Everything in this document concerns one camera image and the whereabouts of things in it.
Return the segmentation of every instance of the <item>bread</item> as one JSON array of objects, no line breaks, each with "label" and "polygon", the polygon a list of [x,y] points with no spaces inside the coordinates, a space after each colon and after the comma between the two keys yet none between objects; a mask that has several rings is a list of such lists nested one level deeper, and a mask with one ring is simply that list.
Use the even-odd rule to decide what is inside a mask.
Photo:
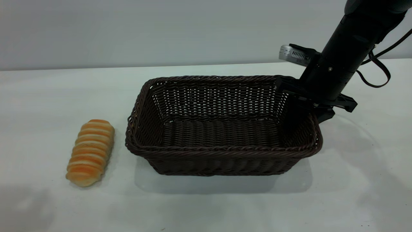
[{"label": "bread", "polygon": [[100,119],[84,124],[67,165],[66,178],[79,187],[99,181],[113,148],[115,129]]}]

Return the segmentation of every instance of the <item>basket rim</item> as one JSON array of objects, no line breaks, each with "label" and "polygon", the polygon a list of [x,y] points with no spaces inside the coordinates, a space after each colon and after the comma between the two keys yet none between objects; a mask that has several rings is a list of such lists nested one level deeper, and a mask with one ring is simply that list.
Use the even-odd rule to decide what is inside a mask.
[{"label": "basket rim", "polygon": [[[126,130],[126,147],[127,149],[139,156],[147,157],[160,157],[160,156],[169,156],[169,155],[177,155],[181,157],[184,154],[196,154],[198,156],[212,156],[216,157],[219,156],[219,153],[222,153],[222,156],[228,155],[230,152],[233,152],[234,155],[237,157],[258,157],[264,156],[267,157],[269,154],[273,155],[273,152],[276,153],[276,157],[284,157],[284,158],[305,158],[311,155],[316,154],[323,145],[323,138],[319,128],[319,123],[314,115],[311,112],[308,117],[310,120],[310,131],[312,132],[312,137],[310,142],[307,144],[303,144],[302,146],[298,147],[264,147],[264,146],[213,146],[213,147],[179,147],[179,146],[144,146],[140,145],[133,137],[130,137],[129,132],[131,131],[131,122],[132,116],[136,115],[137,117],[134,118],[134,124],[137,125],[139,123],[140,117],[139,114],[142,113],[142,108],[145,103],[146,95],[148,94],[150,87],[160,80],[167,79],[168,81],[213,81],[215,83],[217,80],[221,82],[230,81],[231,83],[236,79],[239,78],[238,83],[241,82],[253,82],[253,81],[262,81],[262,79],[271,80],[277,77],[287,77],[293,78],[289,76],[282,76],[282,75],[256,75],[256,76],[173,76],[173,77],[159,77],[148,80],[142,87],[140,94],[138,95],[135,106],[133,107],[133,111],[131,115],[128,117],[128,125]],[[312,150],[311,154],[302,155],[302,154],[291,154],[290,152],[298,152],[298,151],[307,151]]]}]

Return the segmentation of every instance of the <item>wicker basket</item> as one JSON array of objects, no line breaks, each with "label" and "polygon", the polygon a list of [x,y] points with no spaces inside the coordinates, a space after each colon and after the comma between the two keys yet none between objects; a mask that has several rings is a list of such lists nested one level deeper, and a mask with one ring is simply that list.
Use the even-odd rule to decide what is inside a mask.
[{"label": "wicker basket", "polygon": [[165,175],[282,174],[317,153],[322,135],[311,112],[275,92],[280,77],[152,79],[128,118],[126,147]]}]

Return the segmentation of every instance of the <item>woven basket bottom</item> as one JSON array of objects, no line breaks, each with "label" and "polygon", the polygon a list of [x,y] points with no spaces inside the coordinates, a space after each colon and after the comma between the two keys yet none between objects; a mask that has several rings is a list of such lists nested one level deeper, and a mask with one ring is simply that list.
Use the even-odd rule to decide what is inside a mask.
[{"label": "woven basket bottom", "polygon": [[166,123],[162,146],[282,146],[278,124],[271,119],[173,121]]},{"label": "woven basket bottom", "polygon": [[[272,119],[171,121],[164,125],[161,146],[281,147],[279,124]],[[275,175],[288,171],[300,159],[173,158],[148,159],[165,175]]]}]

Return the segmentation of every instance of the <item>black cable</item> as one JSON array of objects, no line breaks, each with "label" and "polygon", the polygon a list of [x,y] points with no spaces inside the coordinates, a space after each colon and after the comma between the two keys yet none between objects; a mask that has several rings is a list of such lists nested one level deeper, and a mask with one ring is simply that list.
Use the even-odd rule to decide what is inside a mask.
[{"label": "black cable", "polygon": [[390,73],[389,70],[386,68],[386,66],[385,66],[382,62],[380,62],[380,61],[378,60],[378,58],[373,54],[372,51],[369,52],[369,59],[370,59],[371,61],[373,61],[379,68],[382,69],[382,71],[386,74],[386,77],[388,78],[388,80],[387,80],[383,85],[373,85],[373,84],[369,83],[369,82],[365,79],[365,77],[362,75],[362,73],[361,73],[360,71],[356,70],[356,72],[359,74],[359,76],[360,76],[360,78],[363,80],[363,82],[364,82],[365,84],[367,84],[368,86],[370,86],[370,87],[380,88],[380,87],[385,86],[385,85],[389,82],[389,80],[391,79],[391,73]]},{"label": "black cable", "polygon": [[[412,34],[412,29],[410,29],[402,38],[400,38],[400,40],[398,40],[396,43],[394,43],[392,46],[386,48],[385,50],[379,52],[378,54],[376,54],[376,58],[382,56],[383,54],[389,52],[390,50],[394,49],[396,46],[398,46],[400,43],[402,43],[404,40],[406,40],[406,38],[408,38],[410,35]],[[361,65],[367,64],[369,62],[371,62],[371,59],[367,59],[364,62],[362,62]]]},{"label": "black cable", "polygon": [[369,59],[365,60],[364,62],[362,62],[361,65],[367,64],[371,61],[373,61],[379,68],[382,69],[382,71],[386,74],[386,77],[388,78],[388,80],[383,84],[383,85],[373,85],[371,83],[369,83],[365,77],[362,75],[362,73],[358,70],[356,70],[356,72],[359,74],[360,78],[362,79],[362,81],[370,86],[370,87],[374,87],[374,88],[380,88],[382,86],[385,86],[389,80],[391,79],[391,73],[389,72],[389,70],[386,68],[386,66],[380,62],[378,60],[378,57],[382,56],[383,54],[389,52],[390,50],[394,49],[396,46],[398,46],[400,43],[402,43],[404,40],[406,40],[406,38],[408,38],[410,35],[412,34],[412,29],[410,29],[402,38],[400,38],[400,40],[398,40],[396,43],[394,43],[392,46],[386,48],[385,50],[381,51],[380,53],[378,53],[377,55],[374,55],[372,50],[369,52]]}]

